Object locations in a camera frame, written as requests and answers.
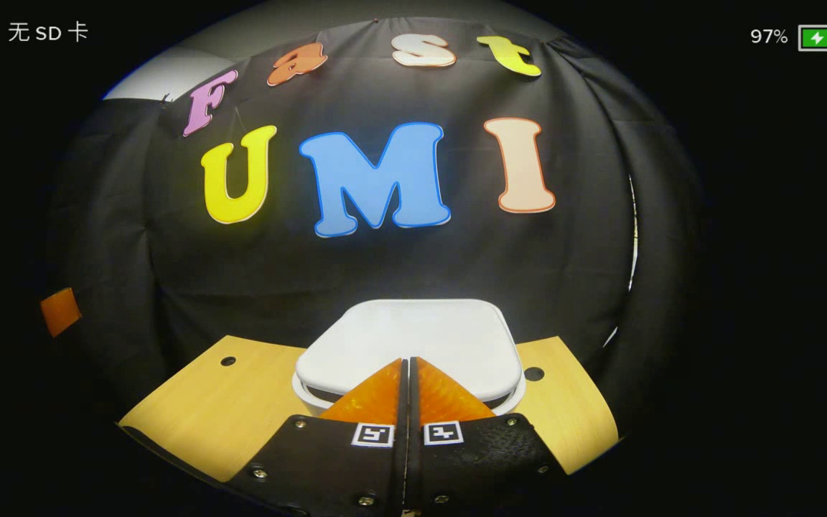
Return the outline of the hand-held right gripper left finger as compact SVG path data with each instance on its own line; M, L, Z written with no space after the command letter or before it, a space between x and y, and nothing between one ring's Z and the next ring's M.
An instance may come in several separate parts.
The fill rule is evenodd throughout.
M289 416L230 489L289 516L401 516L409 361L396 361L393 424Z

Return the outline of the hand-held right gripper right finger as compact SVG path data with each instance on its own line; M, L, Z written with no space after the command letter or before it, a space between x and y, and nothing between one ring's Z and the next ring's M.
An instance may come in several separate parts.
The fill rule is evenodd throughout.
M422 360L409 366L409 510L415 514L555 514L565 472L522 414L421 419Z

